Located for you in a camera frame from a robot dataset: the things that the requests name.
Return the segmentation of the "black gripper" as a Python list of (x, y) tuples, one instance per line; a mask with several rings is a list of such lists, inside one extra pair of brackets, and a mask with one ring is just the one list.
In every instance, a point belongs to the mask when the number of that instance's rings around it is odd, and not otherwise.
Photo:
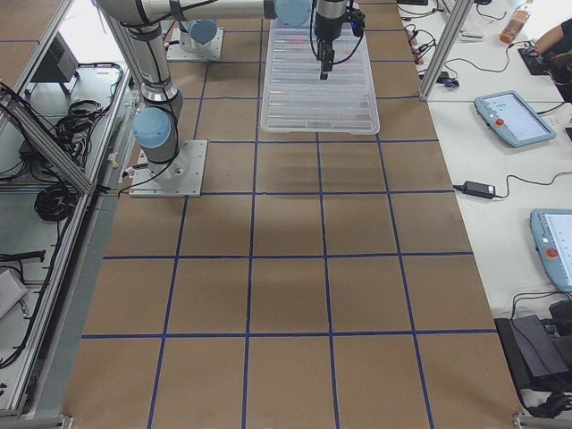
[(343, 58), (348, 61), (363, 40), (366, 15), (353, 1), (313, 1), (311, 5), (310, 46), (320, 62), (320, 80), (327, 80), (334, 63), (333, 41), (341, 35), (342, 26), (348, 23), (352, 34), (358, 38), (354, 48)]

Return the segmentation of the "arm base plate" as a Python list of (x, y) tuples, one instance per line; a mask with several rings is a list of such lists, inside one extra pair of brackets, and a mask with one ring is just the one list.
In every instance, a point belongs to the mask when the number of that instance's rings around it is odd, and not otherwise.
[(181, 32), (178, 28), (175, 28), (172, 31), (172, 37), (166, 52), (167, 61), (170, 63), (219, 62), (223, 50), (223, 34), (224, 29), (218, 28), (213, 39), (205, 44), (200, 44), (188, 33)]
[(129, 195), (134, 198), (199, 197), (207, 146), (206, 140), (182, 141), (178, 156), (162, 173), (161, 167), (147, 162), (147, 156), (140, 149), (138, 161), (147, 166), (134, 172), (134, 187), (129, 189)]

